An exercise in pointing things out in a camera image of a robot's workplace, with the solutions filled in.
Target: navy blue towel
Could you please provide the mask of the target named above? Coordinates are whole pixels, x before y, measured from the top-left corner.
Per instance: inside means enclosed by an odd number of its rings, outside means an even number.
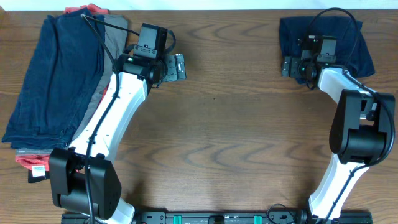
[[[104,50],[81,14],[92,16],[81,9],[44,20],[2,142],[30,149],[69,145],[104,69]],[[104,25],[91,24],[104,38]]]
[[[298,40],[303,40],[312,19],[313,17],[311,16],[280,19],[279,42],[283,57],[301,57],[302,50]],[[362,28],[361,21],[357,21],[357,25],[359,29]],[[336,63],[343,65],[349,53],[352,51],[355,41],[355,32],[354,23],[349,17],[321,16],[313,23],[309,34],[336,37]],[[358,43],[347,65],[347,69],[354,77],[368,77],[375,72],[372,58],[361,32],[359,32]]]

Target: clothing tag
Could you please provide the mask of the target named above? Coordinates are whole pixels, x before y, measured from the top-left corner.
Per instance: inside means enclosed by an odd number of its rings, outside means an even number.
[[[44,168],[44,165],[32,166],[32,176],[33,176],[33,177],[42,177],[42,176],[45,176],[45,168]]]

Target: wood grain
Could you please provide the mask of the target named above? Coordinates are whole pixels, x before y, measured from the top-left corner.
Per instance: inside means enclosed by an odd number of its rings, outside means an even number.
[[[121,142],[116,170],[123,198],[168,210],[302,207],[331,152],[336,105],[326,94],[280,77],[279,19],[318,11],[115,11],[130,28],[172,29],[188,78],[152,90]],[[14,109],[47,14],[6,12],[0,27],[0,135]],[[361,79],[397,97],[397,11],[353,11],[377,75]],[[129,43],[137,41],[130,35]],[[50,182],[27,183],[14,150],[0,144],[0,222],[59,223]],[[398,219],[398,152],[372,167],[344,208],[376,223]]]

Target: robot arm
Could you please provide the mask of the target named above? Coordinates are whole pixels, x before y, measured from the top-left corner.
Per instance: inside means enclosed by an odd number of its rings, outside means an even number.
[[[174,42],[166,49],[168,33]],[[134,49],[133,55],[123,53],[114,62],[117,71],[121,72],[112,74],[108,90],[85,130],[70,144],[68,150],[54,149],[50,155],[50,183],[55,206],[90,214],[92,205],[91,214],[99,218],[101,223],[132,222],[134,207],[120,198],[121,183],[113,163],[133,114],[146,99],[152,86],[159,87],[162,82],[186,79],[183,55],[167,55],[174,45],[175,36],[171,30],[143,24],[138,44],[128,48]],[[103,116],[113,100],[108,113]],[[92,145],[87,161],[88,155],[85,154],[89,144]],[[89,170],[88,173],[77,172],[84,167]],[[87,178],[91,193],[87,191]],[[92,197],[92,203],[88,202],[88,195]]]
[[[395,99],[384,93],[376,93],[376,99],[374,90],[334,64],[334,37],[309,36],[306,40],[301,57],[285,57],[282,76],[301,78],[309,88],[319,87],[338,104],[329,137],[333,154],[319,187],[309,198],[313,218],[332,220],[340,217],[344,201],[369,169],[368,164],[388,151],[393,130],[387,108],[394,114]],[[361,124],[361,120],[373,125]]]

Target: green clip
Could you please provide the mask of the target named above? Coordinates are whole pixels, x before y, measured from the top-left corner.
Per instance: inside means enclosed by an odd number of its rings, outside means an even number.
[[[262,224],[262,216],[255,215],[254,216],[254,224]]]
[[[182,217],[181,215],[173,216],[173,224],[182,224]]]

